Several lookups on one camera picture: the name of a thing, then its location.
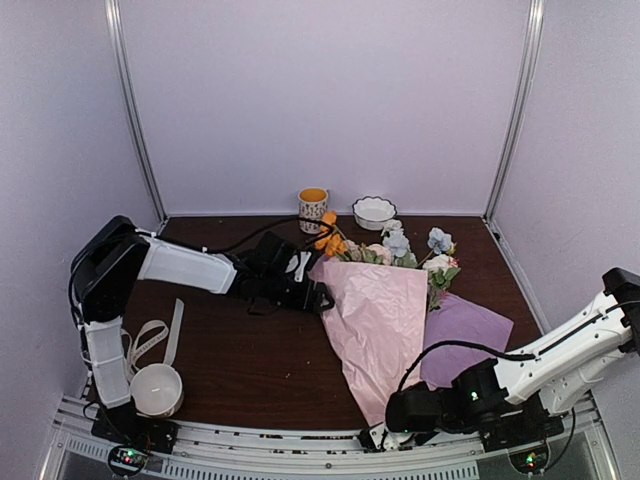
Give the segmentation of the pink purple wrapping paper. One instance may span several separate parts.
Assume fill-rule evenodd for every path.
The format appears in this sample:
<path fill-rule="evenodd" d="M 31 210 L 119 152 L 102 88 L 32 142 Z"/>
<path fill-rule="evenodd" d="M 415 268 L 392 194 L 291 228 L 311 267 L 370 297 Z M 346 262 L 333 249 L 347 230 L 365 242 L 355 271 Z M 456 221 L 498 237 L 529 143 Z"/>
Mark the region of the pink purple wrapping paper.
<path fill-rule="evenodd" d="M 370 426 L 383 422 L 390 395 L 424 348 L 448 342 L 428 354 L 406 383 L 448 387 L 488 356 L 456 347 L 454 341 L 504 351 L 513 328 L 510 319 L 452 293 L 444 295 L 438 309 L 428 311 L 427 276 L 420 270 L 329 259 L 316 264 L 310 276 L 324 283 L 335 300 L 322 321 Z"/>

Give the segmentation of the light blue fake flower stem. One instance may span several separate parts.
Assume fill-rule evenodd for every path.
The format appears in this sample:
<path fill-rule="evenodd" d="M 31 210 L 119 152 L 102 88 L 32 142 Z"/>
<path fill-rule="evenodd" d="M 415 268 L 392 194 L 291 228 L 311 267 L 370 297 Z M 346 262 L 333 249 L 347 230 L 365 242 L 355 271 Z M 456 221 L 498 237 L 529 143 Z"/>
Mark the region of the light blue fake flower stem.
<path fill-rule="evenodd" d="M 411 250 L 410 241 L 404 233 L 400 220 L 392 219 L 383 224 L 382 245 L 392 255 L 392 264 L 399 267 L 421 268 L 427 271 L 457 268 L 454 258 L 456 244 L 452 235 L 439 227 L 433 227 L 427 238 L 429 253 L 421 260 Z"/>

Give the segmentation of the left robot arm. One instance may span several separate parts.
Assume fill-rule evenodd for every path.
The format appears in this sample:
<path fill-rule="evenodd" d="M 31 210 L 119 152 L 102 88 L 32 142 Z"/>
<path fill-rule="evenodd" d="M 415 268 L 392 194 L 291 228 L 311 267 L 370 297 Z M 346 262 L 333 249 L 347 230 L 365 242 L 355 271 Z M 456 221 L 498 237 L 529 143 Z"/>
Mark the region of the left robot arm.
<path fill-rule="evenodd" d="M 132 405 L 133 394 L 131 364 L 121 340 L 139 289 L 188 289 L 314 315 L 334 307 L 329 288 L 311 277 L 318 253 L 277 232 L 297 220 L 278 219 L 233 243 L 212 246 L 152 232 L 119 215 L 75 256 L 69 308 L 98 402 L 108 409 L 104 425 L 121 443 L 133 444 L 144 433 L 142 419 L 124 407 Z"/>

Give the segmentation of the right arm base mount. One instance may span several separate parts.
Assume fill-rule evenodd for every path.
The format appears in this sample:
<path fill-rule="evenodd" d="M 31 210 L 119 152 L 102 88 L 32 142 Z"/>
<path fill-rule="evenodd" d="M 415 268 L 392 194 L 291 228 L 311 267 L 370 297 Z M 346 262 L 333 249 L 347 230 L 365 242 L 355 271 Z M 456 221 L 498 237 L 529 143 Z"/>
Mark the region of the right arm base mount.
<path fill-rule="evenodd" d="M 564 432 L 561 417 L 546 421 L 524 416 L 507 417 L 503 423 L 480 431 L 486 452 L 506 450 L 511 467 L 528 476 L 548 472 L 563 455 L 552 457 L 548 440 Z"/>

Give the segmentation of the orange fake flower stem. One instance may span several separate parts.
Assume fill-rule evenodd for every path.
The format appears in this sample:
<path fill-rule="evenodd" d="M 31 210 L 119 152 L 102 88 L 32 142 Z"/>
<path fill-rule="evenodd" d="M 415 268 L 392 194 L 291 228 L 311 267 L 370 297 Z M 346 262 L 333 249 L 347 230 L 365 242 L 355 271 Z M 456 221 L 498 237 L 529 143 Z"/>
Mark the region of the orange fake flower stem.
<path fill-rule="evenodd" d="M 334 211 L 327 211 L 321 218 L 320 232 L 314 242 L 314 248 L 328 257 L 346 259 L 346 237 L 337 226 L 338 216 Z"/>

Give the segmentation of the pink fake flower stem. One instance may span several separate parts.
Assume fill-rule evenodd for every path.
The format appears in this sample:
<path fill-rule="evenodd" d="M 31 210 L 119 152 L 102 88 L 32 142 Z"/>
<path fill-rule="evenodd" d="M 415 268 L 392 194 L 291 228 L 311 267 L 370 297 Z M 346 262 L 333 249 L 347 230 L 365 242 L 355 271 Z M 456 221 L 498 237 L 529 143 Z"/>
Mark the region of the pink fake flower stem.
<path fill-rule="evenodd" d="M 391 266 L 393 254 L 381 244 L 356 244 L 345 241 L 346 251 L 342 254 L 344 261 Z"/>

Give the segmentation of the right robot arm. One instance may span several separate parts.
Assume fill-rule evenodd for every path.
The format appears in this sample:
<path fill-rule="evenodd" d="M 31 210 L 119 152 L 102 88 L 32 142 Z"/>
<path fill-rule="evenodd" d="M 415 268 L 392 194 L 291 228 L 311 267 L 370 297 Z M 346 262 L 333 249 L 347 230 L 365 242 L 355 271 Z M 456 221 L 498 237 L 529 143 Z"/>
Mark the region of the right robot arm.
<path fill-rule="evenodd" d="M 519 350 L 501 353 L 470 341 L 439 341 L 412 363 L 417 368 L 446 346 L 482 351 L 487 359 L 465 369 L 448 387 L 430 389 L 402 379 L 383 423 L 363 430 L 367 451 L 396 449 L 423 435 L 476 434 L 487 452 L 559 435 L 562 417 L 600 382 L 605 370 L 639 350 L 639 277 L 613 268 L 604 289 L 579 314 Z"/>

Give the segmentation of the patterned mug with orange inside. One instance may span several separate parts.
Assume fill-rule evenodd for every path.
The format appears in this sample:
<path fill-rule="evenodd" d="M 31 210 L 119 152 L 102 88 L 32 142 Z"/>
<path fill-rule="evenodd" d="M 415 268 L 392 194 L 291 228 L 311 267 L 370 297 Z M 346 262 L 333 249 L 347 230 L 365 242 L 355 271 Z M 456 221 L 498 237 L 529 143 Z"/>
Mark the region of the patterned mug with orange inside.
<path fill-rule="evenodd" d="M 298 194 L 300 230 L 309 235 L 320 232 L 320 221 L 327 211 L 329 194 L 322 188 L 305 188 Z"/>

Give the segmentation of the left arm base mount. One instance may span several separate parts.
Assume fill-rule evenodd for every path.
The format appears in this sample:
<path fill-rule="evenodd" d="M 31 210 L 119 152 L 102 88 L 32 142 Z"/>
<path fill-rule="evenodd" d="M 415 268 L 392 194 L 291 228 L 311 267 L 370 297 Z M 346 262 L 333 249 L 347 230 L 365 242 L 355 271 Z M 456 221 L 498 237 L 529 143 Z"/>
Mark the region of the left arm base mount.
<path fill-rule="evenodd" d="M 171 454 L 177 441 L 179 427 L 175 422 L 141 417 L 137 421 L 129 433 L 117 430 L 102 414 L 93 421 L 91 434 L 113 443 L 106 463 L 119 477 L 141 473 L 155 454 Z"/>

